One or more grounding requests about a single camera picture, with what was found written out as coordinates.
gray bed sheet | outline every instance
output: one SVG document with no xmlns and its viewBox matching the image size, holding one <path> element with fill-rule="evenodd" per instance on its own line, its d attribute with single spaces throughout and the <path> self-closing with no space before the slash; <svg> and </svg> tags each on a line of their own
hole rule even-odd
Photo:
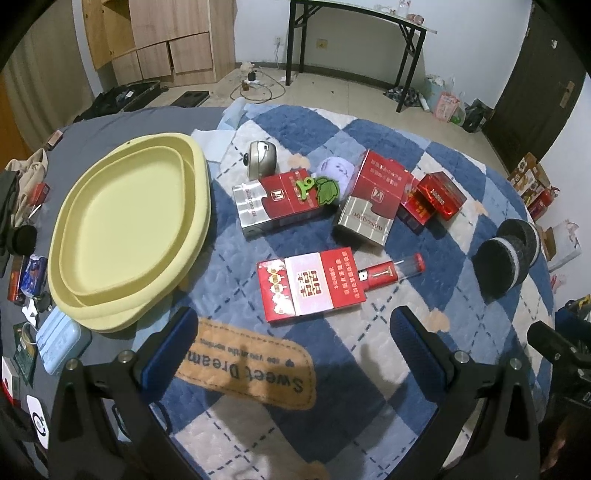
<svg viewBox="0 0 591 480">
<path fill-rule="evenodd" d="M 215 130 L 224 109 L 218 107 L 179 108 L 166 106 L 148 108 L 131 113 L 118 113 L 73 124 L 65 129 L 55 149 L 48 153 L 49 170 L 46 182 L 51 187 L 47 203 L 41 208 L 38 226 L 38 255 L 49 254 L 51 236 L 61 204 L 82 174 L 94 163 L 119 145 L 136 137 L 165 132 L 191 134 L 194 129 Z M 0 323 L 2 325 L 3 355 L 12 357 L 15 351 L 12 326 L 23 322 L 21 309 L 6 299 L 9 269 L 0 279 Z M 131 346 L 135 325 L 117 333 L 92 333 L 92 341 L 80 357 L 86 365 L 101 364 L 114 359 L 121 350 Z M 51 414 L 58 375 L 45 372 L 37 359 L 32 388 L 21 382 L 22 407 L 27 410 L 26 395 L 41 400 L 46 414 Z"/>
</svg>

metal screw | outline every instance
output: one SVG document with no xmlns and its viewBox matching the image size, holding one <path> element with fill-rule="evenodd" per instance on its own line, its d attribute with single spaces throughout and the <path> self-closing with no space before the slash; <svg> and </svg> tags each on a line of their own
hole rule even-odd
<svg viewBox="0 0 591 480">
<path fill-rule="evenodd" d="M 511 360 L 509 360 L 509 365 L 513 370 L 521 369 L 521 361 L 518 358 L 512 358 Z"/>
<path fill-rule="evenodd" d="M 126 364 L 133 360 L 134 355 L 135 353 L 133 350 L 123 350 L 119 355 L 117 355 L 117 360 L 122 364 Z"/>
<path fill-rule="evenodd" d="M 70 358 L 67 362 L 66 362 L 66 369 L 68 369 L 70 372 L 72 370 L 75 370 L 76 367 L 78 367 L 78 359 L 77 358 Z"/>
<path fill-rule="evenodd" d="M 468 355 L 466 352 L 462 352 L 461 350 L 458 350 L 456 353 L 454 353 L 453 357 L 458 361 L 458 363 L 462 365 L 470 361 L 470 355 Z"/>
</svg>

baseboard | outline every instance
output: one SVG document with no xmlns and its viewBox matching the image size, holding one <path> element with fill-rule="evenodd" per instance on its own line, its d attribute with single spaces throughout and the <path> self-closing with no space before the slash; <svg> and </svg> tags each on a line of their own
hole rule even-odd
<svg viewBox="0 0 591 480">
<path fill-rule="evenodd" d="M 266 68 L 266 69 L 276 69 L 277 68 L 277 63 L 274 63 L 272 61 L 256 61 L 253 63 L 255 66 L 261 67 L 261 68 Z M 239 69 L 241 64 L 242 63 L 240 63 L 240 62 L 236 62 L 236 68 Z M 282 70 L 285 70 L 285 63 L 280 63 L 279 68 Z M 300 68 L 299 64 L 294 63 L 291 71 L 298 72 L 299 68 Z M 334 78 L 338 78 L 338 79 L 343 79 L 343 80 L 347 80 L 349 82 L 363 83 L 365 85 L 370 85 L 372 87 L 383 88 L 384 90 L 394 88 L 394 86 L 391 83 L 384 82 L 383 80 L 377 80 L 377 79 L 374 79 L 371 77 L 366 77 L 364 75 L 359 75 L 357 73 L 344 72 L 343 70 L 335 70 L 335 69 L 330 69 L 327 67 L 315 67 L 312 65 L 306 65 L 304 71 L 306 73 L 314 73 L 316 75 L 325 75 L 327 77 L 334 77 Z"/>
</svg>

beige cloth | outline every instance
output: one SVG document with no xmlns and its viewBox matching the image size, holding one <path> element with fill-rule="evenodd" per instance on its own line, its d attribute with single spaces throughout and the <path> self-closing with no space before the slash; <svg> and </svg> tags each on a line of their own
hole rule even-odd
<svg viewBox="0 0 591 480">
<path fill-rule="evenodd" d="M 47 163 L 47 154 L 40 148 L 28 160 L 13 158 L 6 165 L 6 170 L 18 172 L 18 197 L 11 218 L 14 227 L 21 226 L 25 220 L 29 195 L 45 179 Z"/>
</svg>

pink plastic bag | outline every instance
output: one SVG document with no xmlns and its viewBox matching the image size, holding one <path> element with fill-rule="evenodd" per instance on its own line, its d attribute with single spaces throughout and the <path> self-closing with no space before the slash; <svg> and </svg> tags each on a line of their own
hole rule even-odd
<svg viewBox="0 0 591 480">
<path fill-rule="evenodd" d="M 438 120 L 449 122 L 459 103 L 460 99 L 458 97 L 452 95 L 451 93 L 443 92 L 439 97 L 439 101 L 437 102 L 437 106 L 435 107 L 433 115 Z"/>
</svg>

